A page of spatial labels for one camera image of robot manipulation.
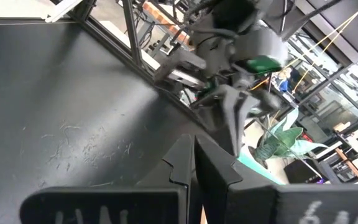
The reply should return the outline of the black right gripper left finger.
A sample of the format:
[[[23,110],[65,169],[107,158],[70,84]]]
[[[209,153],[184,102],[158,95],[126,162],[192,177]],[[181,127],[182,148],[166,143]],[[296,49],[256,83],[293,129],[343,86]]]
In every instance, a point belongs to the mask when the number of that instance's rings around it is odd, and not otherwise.
[[[159,163],[131,187],[49,187],[27,197],[21,223],[188,222],[193,138],[184,134]]]

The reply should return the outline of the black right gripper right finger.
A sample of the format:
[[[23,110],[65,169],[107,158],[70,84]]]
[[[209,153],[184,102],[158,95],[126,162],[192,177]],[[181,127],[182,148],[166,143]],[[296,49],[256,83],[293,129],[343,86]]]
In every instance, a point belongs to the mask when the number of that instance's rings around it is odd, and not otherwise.
[[[204,136],[195,165],[208,223],[358,224],[358,184],[279,185]]]

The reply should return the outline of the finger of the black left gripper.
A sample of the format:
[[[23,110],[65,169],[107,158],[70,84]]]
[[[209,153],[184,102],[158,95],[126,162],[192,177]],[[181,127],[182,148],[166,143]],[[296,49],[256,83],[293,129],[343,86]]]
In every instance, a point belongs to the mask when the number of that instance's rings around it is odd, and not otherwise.
[[[237,154],[242,148],[242,137],[244,134],[245,121],[249,118],[259,118],[280,109],[279,97],[268,92],[257,92],[254,94],[244,94],[236,105],[236,134],[237,134]]]
[[[234,112],[237,96],[234,88],[219,86],[191,104],[209,135],[224,150],[238,150]]]

